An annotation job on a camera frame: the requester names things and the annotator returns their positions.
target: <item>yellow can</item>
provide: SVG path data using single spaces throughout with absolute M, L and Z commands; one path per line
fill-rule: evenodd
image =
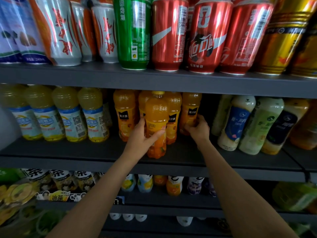
M 317 78 L 317 23 L 306 32 L 303 46 L 292 62 L 291 75 Z
M 306 22 L 269 24 L 255 59 L 254 71 L 266 75 L 282 74 L 306 31 L 306 26 Z
M 307 22 L 317 8 L 317 0 L 278 0 L 271 22 Z

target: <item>green can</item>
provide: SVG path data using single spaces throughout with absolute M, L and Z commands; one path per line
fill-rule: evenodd
M 150 61 L 151 3 L 113 0 L 118 60 L 122 68 L 144 70 Z

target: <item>barcode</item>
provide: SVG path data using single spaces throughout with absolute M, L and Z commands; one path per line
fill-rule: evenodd
M 146 3 L 132 1 L 133 6 L 133 27 L 145 28 Z
M 76 117 L 73 117 L 74 125 L 79 124 L 81 122 L 79 115 Z
M 85 131 L 83 131 L 83 132 L 79 133 L 79 134 L 78 134 L 78 137 L 80 138 L 80 137 L 84 136 L 84 135 L 85 135 L 85 133 L 86 133 Z
M 253 29 L 251 38 L 259 39 L 264 31 L 264 26 L 267 22 L 267 18 L 270 14 L 269 10 L 263 10 L 263 13 L 261 15 L 261 18 L 256 23 L 256 26 Z
M 177 35 L 185 35 L 185 26 L 187 22 L 187 7 L 180 6 L 178 10 Z

